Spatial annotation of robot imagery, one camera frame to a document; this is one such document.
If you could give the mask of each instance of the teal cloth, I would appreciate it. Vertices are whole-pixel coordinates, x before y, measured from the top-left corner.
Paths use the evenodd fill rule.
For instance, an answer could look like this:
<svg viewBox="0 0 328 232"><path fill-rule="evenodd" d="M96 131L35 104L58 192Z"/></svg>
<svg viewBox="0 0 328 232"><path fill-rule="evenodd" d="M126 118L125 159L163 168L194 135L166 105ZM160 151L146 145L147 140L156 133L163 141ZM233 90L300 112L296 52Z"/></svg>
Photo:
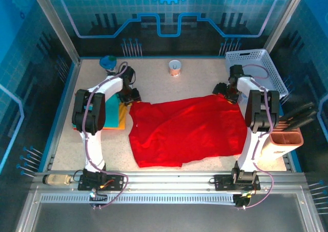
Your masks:
<svg viewBox="0 0 328 232"><path fill-rule="evenodd" d="M119 98L115 94L106 101L106 121L104 128L117 128L119 125Z"/></svg>

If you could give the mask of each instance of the white basket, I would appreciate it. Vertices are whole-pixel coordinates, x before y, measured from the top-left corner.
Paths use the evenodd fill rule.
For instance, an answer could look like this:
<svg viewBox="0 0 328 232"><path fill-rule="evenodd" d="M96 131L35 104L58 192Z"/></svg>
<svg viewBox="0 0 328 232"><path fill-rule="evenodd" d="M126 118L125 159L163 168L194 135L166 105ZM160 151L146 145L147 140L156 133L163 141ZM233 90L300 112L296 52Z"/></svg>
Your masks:
<svg viewBox="0 0 328 232"><path fill-rule="evenodd" d="M288 90L285 84L282 82L281 77L273 64L268 52L265 49L251 49L227 52L225 55L225 67L228 74L230 74L230 67L233 65L260 65L265 67L269 71L269 77L267 79L255 78L255 80L268 90L276 90L279 92L280 99L288 94ZM266 77L267 72L256 66L249 66L243 68L244 74Z"/></svg>

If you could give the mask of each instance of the red cloth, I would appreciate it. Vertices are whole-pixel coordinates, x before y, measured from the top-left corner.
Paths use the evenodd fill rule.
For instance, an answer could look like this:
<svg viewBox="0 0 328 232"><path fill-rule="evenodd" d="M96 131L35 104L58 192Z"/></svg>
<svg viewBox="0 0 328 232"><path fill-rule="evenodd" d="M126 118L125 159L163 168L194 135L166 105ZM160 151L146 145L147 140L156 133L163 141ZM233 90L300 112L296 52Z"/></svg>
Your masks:
<svg viewBox="0 0 328 232"><path fill-rule="evenodd" d="M133 103L130 144L139 167L179 166L240 154L247 127L237 104L220 95Z"/></svg>

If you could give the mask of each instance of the white plastic basket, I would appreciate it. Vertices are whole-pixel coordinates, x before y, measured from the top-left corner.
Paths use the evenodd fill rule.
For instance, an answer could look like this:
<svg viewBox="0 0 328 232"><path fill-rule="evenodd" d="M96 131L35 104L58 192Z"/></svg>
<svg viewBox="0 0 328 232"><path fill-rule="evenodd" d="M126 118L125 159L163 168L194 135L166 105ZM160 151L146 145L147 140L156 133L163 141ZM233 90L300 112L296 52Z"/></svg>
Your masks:
<svg viewBox="0 0 328 232"><path fill-rule="evenodd" d="M279 92L280 99L288 94L285 84L282 82L281 77L273 64L268 52L265 49L251 49L227 52L225 55L225 67L228 74L230 74L230 67L233 65L260 65L265 67L269 72L267 79L255 78L255 80L268 90L276 90ZM267 72L256 66L247 66L243 68L244 74L266 77Z"/></svg>

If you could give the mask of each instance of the speckled table surface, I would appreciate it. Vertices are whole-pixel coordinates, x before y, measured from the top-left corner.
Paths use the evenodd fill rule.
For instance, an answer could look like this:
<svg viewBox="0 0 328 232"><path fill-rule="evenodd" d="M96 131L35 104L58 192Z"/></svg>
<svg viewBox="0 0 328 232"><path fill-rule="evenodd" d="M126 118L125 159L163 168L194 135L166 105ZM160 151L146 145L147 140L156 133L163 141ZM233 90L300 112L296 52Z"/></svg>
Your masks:
<svg viewBox="0 0 328 232"><path fill-rule="evenodd" d="M171 59L129 59L129 65L136 71L136 82L143 101L160 103L212 93L218 82L228 82L228 73L223 59L180 59L181 75L169 75ZM74 93L78 89L91 88L106 77L99 60L83 60ZM85 154L79 133L72 129L71 117L74 97L66 116L63 131L52 165L52 170L78 170L84 167ZM104 130L101 133L102 154L108 170L115 171L229 171L238 156L206 158L184 164L181 168L139 168L129 142L133 125L127 114L125 130ZM259 167L267 171L286 171L283 158L274 161L260 161Z"/></svg>

